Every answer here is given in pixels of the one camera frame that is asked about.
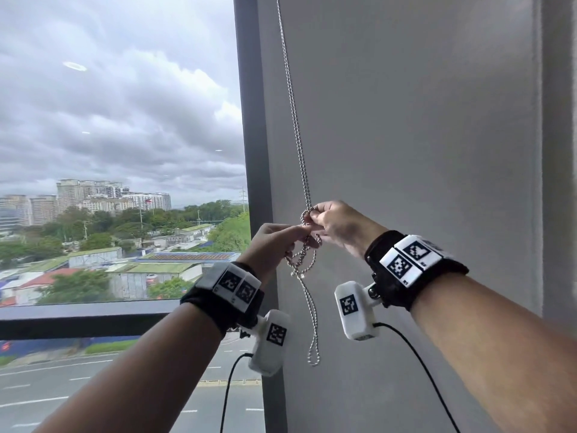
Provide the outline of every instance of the black cable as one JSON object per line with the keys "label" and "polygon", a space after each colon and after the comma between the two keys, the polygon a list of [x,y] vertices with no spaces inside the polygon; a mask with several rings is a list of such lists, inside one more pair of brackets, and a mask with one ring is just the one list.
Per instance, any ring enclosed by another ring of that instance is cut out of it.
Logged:
{"label": "black cable", "polygon": [[226,402],[228,401],[228,391],[230,389],[230,381],[233,378],[234,369],[242,357],[252,357],[252,356],[253,355],[251,353],[244,353],[243,355],[239,356],[237,358],[237,360],[234,362],[233,367],[230,370],[230,374],[228,376],[228,382],[226,384],[226,393],[224,394],[224,405],[222,407],[222,419],[220,420],[220,433],[222,433],[222,430],[224,429],[224,415],[226,414]]}
{"label": "black cable", "polygon": [[411,345],[411,342],[408,341],[408,339],[403,335],[403,333],[401,333],[399,330],[397,330],[395,327],[390,326],[389,324],[385,324],[383,322],[377,322],[375,324],[373,324],[373,327],[386,327],[389,328],[390,330],[393,330],[396,334],[398,334],[400,336],[400,338],[405,341],[405,343],[408,345],[408,347],[410,349],[412,349],[413,354],[415,354],[415,356],[419,359],[419,361],[421,362],[421,366],[423,366],[423,369],[425,370],[425,372],[427,373],[427,376],[429,377],[429,380],[431,381],[431,384],[433,385],[433,387],[435,388],[435,392],[437,393],[438,399],[441,401],[441,404],[443,404],[443,407],[445,409],[445,412],[447,413],[447,415],[449,416],[449,419],[451,420],[451,424],[453,424],[453,428],[455,429],[455,431],[457,433],[461,433],[461,430],[459,430],[459,428],[457,427],[457,424],[455,423],[455,420],[453,419],[453,415],[451,415],[451,412],[449,411],[449,407],[447,407],[447,405],[445,404],[445,400],[443,399],[443,397],[441,396],[441,393],[439,392],[439,389],[435,383],[435,380],[433,380],[433,376],[430,374],[429,372],[429,368],[427,368],[427,366],[425,365],[425,362],[423,361],[423,359],[421,358],[421,356],[419,355],[419,353],[417,352],[417,350],[413,347],[413,345]]}

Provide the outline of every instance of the glass pane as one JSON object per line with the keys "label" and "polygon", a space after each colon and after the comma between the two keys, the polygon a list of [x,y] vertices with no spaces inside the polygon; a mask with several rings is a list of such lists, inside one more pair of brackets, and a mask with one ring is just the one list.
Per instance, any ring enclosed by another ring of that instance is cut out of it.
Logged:
{"label": "glass pane", "polygon": [[[31,432],[134,342],[130,337],[0,341],[0,432]],[[230,368],[254,342],[227,335],[173,433],[219,431]],[[244,358],[235,368],[224,431],[264,433],[261,379],[247,365]]]}
{"label": "glass pane", "polygon": [[177,298],[247,246],[233,0],[0,0],[0,72],[2,306]]}

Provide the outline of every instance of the forearm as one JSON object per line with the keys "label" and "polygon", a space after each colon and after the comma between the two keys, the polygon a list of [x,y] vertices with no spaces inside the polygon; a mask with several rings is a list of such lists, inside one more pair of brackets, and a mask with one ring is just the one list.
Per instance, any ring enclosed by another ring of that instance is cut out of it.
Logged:
{"label": "forearm", "polygon": [[183,304],[59,407],[36,433],[169,432],[219,346],[204,312]]}
{"label": "forearm", "polygon": [[469,277],[445,275],[411,314],[505,432],[577,425],[577,343]]}

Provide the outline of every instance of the chain loop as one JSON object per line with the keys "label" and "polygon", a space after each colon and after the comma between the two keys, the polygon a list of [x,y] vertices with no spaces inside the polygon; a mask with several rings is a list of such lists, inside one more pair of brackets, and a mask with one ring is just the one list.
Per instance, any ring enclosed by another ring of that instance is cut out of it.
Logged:
{"label": "chain loop", "polygon": [[[294,101],[294,91],[292,90],[292,79],[290,75],[290,64],[289,64],[289,57],[287,55],[287,47],[285,42],[285,30],[283,27],[283,20],[280,15],[280,1],[276,0],[276,10],[279,14],[279,27],[280,27],[280,43],[282,45],[283,50],[283,60],[285,62],[285,75],[287,79],[287,88],[288,88],[288,100],[290,103],[290,113],[292,117],[292,128],[294,130],[294,138],[297,144],[297,155],[298,155],[298,163],[301,168],[301,180],[302,180],[302,187],[305,193],[305,205],[307,209],[303,211],[301,214],[301,224],[306,225],[307,220],[306,216],[313,210],[313,205],[310,199],[310,188],[309,188],[309,179],[307,175],[307,167],[305,165],[305,155],[302,150],[302,140],[301,140],[301,130],[298,124],[298,115],[297,115],[297,107]],[[322,245],[321,237],[318,234],[314,234],[313,236],[309,236],[307,241],[315,240],[319,246]],[[313,341],[310,343],[309,352],[307,354],[307,361],[308,364],[311,366],[316,366],[321,362],[321,356],[319,353],[319,322],[317,321],[317,307],[314,304],[313,297],[310,294],[309,288],[303,281],[305,277],[305,273],[308,272],[314,266],[314,263],[317,259],[317,250],[313,248],[313,257],[310,264],[301,269],[301,266],[307,256],[307,253],[311,249],[307,243],[304,243],[298,254],[294,256],[292,253],[285,256],[285,260],[287,261],[288,266],[291,268],[291,276],[295,276],[299,283],[302,286],[302,291],[305,293],[305,299],[307,300],[307,307],[309,308],[310,318],[313,321]]]}

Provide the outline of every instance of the green roof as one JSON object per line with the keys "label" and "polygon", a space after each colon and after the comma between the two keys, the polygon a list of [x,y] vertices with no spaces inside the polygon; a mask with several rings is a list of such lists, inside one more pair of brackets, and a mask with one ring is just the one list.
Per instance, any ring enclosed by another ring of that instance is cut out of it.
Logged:
{"label": "green roof", "polygon": [[204,223],[202,225],[189,226],[188,228],[183,228],[182,231],[196,231],[197,229],[206,228],[207,226],[212,226],[210,223]]}
{"label": "green roof", "polygon": [[119,250],[120,247],[105,247],[104,249],[92,249],[92,250],[79,250],[78,252],[70,252],[69,257],[81,257],[82,255],[90,255],[92,253],[101,252],[112,252],[113,250]]}
{"label": "green roof", "polygon": [[68,256],[56,257],[51,260],[44,260],[43,262],[33,263],[23,270],[23,272],[46,272],[60,267],[62,264],[68,262]]}
{"label": "green roof", "polygon": [[192,263],[128,263],[112,273],[131,274],[180,274],[195,266]]}

